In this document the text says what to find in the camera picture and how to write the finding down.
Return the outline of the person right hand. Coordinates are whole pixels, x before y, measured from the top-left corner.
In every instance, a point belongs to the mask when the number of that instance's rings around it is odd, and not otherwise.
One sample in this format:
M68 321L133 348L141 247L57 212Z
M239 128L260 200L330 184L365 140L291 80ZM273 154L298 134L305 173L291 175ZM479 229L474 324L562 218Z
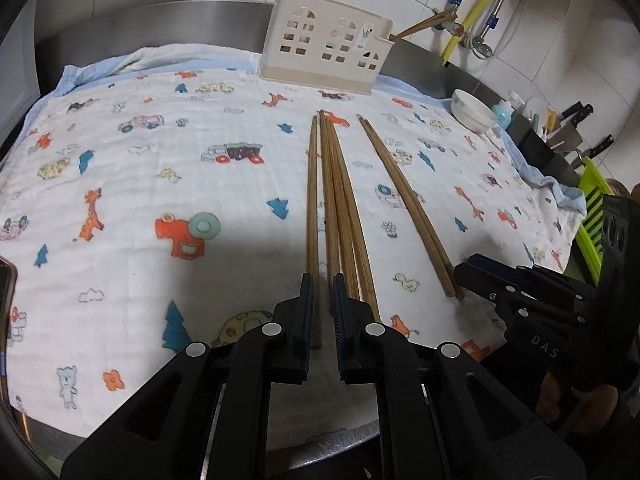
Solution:
M562 389L548 373L541 383L536 411L547 422L554 422L567 414L579 431L586 431L603 427L613 415L617 402L618 391L611 385L589 392Z

